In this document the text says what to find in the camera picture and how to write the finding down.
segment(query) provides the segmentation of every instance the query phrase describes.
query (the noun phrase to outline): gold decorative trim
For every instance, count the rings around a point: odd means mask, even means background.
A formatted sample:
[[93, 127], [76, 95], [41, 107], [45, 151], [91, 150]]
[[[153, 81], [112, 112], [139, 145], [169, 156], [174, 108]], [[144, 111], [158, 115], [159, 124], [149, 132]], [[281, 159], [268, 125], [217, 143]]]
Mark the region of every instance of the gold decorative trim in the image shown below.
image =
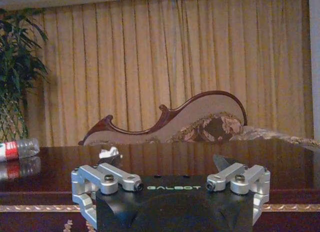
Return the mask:
[[80, 212], [78, 205], [0, 205], [3, 212]]
[[[263, 212], [320, 212], [320, 204], [264, 204]], [[78, 205], [0, 205], [7, 212], [80, 212]]]
[[264, 204], [263, 212], [320, 212], [320, 204]]
[[[68, 221], [64, 224], [63, 232], [72, 232], [72, 225], [72, 219], [68, 219]], [[85, 225], [87, 226], [86, 228], [88, 229], [88, 232], [96, 232], [95, 228], [87, 220], [85, 221]]]

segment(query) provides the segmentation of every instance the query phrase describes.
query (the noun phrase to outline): bolt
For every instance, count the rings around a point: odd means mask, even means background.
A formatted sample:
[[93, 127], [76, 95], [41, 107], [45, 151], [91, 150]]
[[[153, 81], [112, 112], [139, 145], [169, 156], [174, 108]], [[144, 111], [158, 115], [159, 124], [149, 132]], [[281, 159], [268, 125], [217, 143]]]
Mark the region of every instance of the bolt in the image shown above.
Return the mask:
[[207, 182], [205, 187], [209, 192], [213, 192], [215, 189], [215, 185], [211, 181]]
[[241, 182], [241, 183], [244, 182], [246, 179], [242, 174], [237, 174], [234, 178], [237, 182]]
[[139, 191], [143, 190], [143, 188], [144, 188], [144, 184], [143, 183], [137, 183], [137, 184], [134, 185], [134, 190], [136, 192], [139, 192]]
[[114, 180], [114, 176], [112, 174], [107, 174], [105, 177], [104, 177], [104, 180], [106, 182], [111, 182]]

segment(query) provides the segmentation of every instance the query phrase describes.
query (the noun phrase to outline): curtain fold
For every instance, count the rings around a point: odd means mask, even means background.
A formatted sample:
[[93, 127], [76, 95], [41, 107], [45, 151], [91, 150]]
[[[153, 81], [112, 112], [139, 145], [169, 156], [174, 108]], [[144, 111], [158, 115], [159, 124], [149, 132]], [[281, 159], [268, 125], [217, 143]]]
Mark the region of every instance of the curtain fold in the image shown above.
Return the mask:
[[208, 90], [237, 96], [251, 126], [313, 136], [308, 0], [125, 0], [36, 20], [49, 75], [26, 117], [42, 146], [76, 145], [108, 114], [148, 129], [160, 104]]

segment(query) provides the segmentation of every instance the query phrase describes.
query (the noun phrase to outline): decorative pillow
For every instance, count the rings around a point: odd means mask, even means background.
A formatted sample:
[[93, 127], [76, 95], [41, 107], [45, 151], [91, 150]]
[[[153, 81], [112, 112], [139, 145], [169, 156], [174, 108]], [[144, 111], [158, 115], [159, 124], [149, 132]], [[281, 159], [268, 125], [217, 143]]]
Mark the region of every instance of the decorative pillow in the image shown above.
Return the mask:
[[241, 134], [243, 127], [239, 119], [227, 112], [210, 114], [197, 120], [173, 135], [167, 142], [208, 141], [222, 143], [229, 141], [234, 135]]

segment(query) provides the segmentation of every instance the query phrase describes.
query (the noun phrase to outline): dark wood tabletop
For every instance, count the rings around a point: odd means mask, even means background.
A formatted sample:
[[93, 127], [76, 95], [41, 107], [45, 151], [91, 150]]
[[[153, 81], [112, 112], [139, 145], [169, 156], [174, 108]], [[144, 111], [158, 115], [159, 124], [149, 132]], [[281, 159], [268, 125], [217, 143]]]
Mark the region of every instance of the dark wood tabletop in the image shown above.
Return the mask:
[[[314, 152], [282, 140], [230, 141], [211, 143], [149, 143], [117, 145], [123, 155], [120, 168], [139, 175], [208, 175], [217, 173], [213, 154], [237, 159], [240, 163], [265, 166], [271, 171], [269, 203], [320, 203], [319, 167]], [[99, 161], [101, 149], [110, 146], [41, 148], [32, 158], [32, 171], [0, 180], [2, 205], [73, 204], [71, 171]], [[23, 161], [2, 163], [0, 170], [20, 168]]]

